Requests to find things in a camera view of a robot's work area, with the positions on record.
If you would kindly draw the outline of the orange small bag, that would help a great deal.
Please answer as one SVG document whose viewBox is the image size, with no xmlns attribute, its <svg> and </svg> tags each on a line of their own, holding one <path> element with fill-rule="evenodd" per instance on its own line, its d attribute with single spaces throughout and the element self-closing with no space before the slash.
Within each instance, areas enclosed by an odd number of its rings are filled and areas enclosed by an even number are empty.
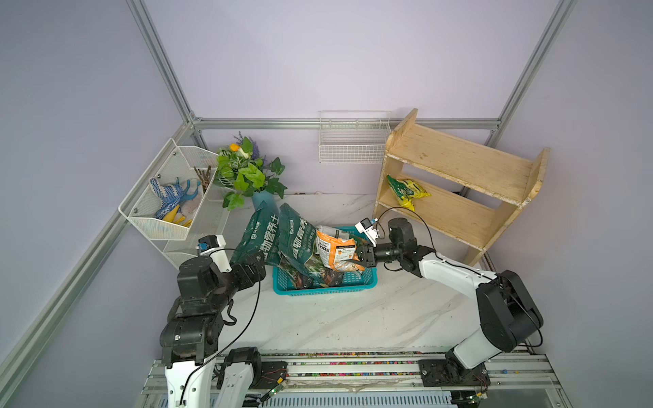
<svg viewBox="0 0 653 408">
<path fill-rule="evenodd" d="M 358 241 L 356 239 L 355 245 L 337 245 L 321 241 L 316 235 L 316 247 L 323 265 L 331 270 L 343 273 L 361 273 L 365 270 L 357 263 Z"/>
</svg>

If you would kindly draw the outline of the dark green soil bag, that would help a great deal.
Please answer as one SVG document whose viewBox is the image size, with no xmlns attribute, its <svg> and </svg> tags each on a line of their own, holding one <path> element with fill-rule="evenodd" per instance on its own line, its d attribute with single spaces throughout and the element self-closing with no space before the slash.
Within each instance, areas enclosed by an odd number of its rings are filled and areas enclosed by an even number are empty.
<svg viewBox="0 0 653 408">
<path fill-rule="evenodd" d="M 246 256 L 262 252 L 267 265 L 278 266 L 281 261 L 278 231 L 278 211 L 267 202 L 262 202 L 254 211 L 241 241 L 232 253 L 231 263 L 241 263 Z"/>
<path fill-rule="evenodd" d="M 320 259 L 316 247 L 316 227 L 290 205 L 280 207 L 278 249 L 284 265 L 320 287 L 336 287 L 341 276 Z"/>
</svg>

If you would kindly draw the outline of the green white tall bag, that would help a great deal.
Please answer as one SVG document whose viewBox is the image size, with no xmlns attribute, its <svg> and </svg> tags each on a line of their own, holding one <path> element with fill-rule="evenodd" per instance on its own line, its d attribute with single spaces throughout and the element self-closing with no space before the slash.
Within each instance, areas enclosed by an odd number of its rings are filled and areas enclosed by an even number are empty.
<svg viewBox="0 0 653 408">
<path fill-rule="evenodd" d="M 344 229 L 320 225 L 316 234 L 317 237 L 324 242 L 335 243 L 337 245 L 355 245 L 354 236 Z"/>
</svg>

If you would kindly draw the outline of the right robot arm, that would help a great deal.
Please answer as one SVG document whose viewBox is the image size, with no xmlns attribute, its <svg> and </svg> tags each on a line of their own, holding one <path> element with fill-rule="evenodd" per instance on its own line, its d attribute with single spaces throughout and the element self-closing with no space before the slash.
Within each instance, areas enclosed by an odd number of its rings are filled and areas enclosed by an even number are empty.
<svg viewBox="0 0 653 408">
<path fill-rule="evenodd" d="M 389 241 L 378 243 L 374 221 L 363 219 L 355 225 L 369 240 L 357 248 L 356 264 L 373 268 L 396 262 L 401 270 L 439 282 L 473 299 L 477 306 L 479 327 L 471 335 L 448 350 L 443 360 L 418 362 L 423 385 L 486 387 L 485 363 L 541 332 L 543 317 L 524 282 L 511 270 L 479 270 L 418 244 L 413 226 L 405 218 L 391 219 L 388 227 Z"/>
</svg>

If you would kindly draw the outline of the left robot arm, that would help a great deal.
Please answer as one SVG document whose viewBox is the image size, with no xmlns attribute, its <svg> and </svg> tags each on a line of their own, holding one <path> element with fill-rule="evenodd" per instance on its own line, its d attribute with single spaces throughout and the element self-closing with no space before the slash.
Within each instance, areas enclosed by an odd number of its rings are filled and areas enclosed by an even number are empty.
<svg viewBox="0 0 653 408">
<path fill-rule="evenodd" d="M 279 394 L 284 375 L 264 376 L 255 347 L 222 346 L 219 335 L 237 320 L 231 314 L 235 295 L 265 278 L 265 255 L 257 252 L 229 271 L 209 255 L 191 258 L 179 268 L 180 295 L 160 335 L 170 407 L 208 407 L 214 384 L 219 407 L 261 407 Z"/>
</svg>

